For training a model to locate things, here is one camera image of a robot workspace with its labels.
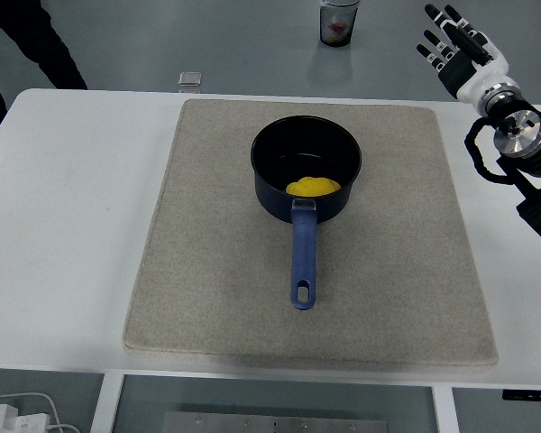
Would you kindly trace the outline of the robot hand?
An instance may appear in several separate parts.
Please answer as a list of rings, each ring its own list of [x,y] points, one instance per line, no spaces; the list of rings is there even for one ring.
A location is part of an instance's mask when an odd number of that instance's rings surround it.
[[[452,6],[446,5],[440,10],[427,4],[425,12],[445,37],[425,30],[424,36],[431,46],[419,44],[417,51],[436,71],[452,97],[471,103],[471,92],[480,83],[491,78],[506,78],[509,64],[500,50]]]

